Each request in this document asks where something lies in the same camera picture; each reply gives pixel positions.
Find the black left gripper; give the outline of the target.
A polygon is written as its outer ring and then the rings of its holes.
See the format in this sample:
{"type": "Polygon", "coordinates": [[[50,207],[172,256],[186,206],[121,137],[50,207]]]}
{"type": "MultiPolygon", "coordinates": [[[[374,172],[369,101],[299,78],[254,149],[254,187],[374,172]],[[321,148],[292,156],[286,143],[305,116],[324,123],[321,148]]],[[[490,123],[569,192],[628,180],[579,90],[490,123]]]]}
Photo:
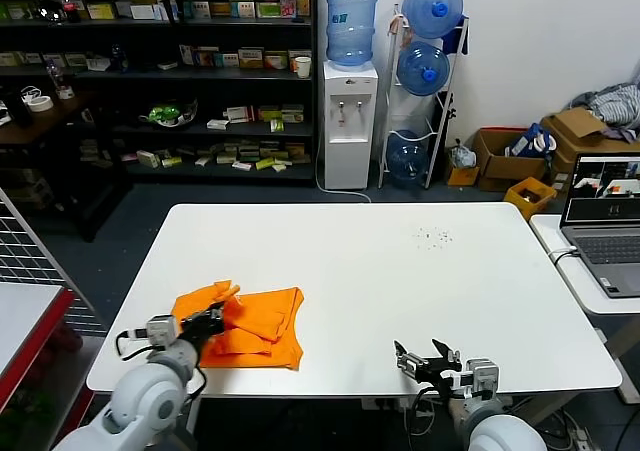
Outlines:
{"type": "Polygon", "coordinates": [[[212,304],[181,320],[179,338],[191,344],[205,344],[212,336],[222,334],[225,330],[224,306],[233,302],[239,291],[239,285],[214,284],[212,304]]]}

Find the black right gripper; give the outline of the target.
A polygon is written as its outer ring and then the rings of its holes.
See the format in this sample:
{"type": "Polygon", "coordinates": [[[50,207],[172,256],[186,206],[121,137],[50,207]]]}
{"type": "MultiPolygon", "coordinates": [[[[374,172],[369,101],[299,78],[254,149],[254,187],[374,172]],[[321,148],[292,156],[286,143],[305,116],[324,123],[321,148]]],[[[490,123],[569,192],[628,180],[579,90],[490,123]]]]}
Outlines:
{"type": "Polygon", "coordinates": [[[446,371],[461,371],[460,352],[452,350],[447,344],[432,340],[438,351],[437,358],[424,360],[415,353],[409,352],[399,341],[394,341],[396,365],[407,376],[415,376],[418,372],[420,382],[427,382],[434,386],[440,396],[452,396],[454,377],[443,376],[446,371]]]}

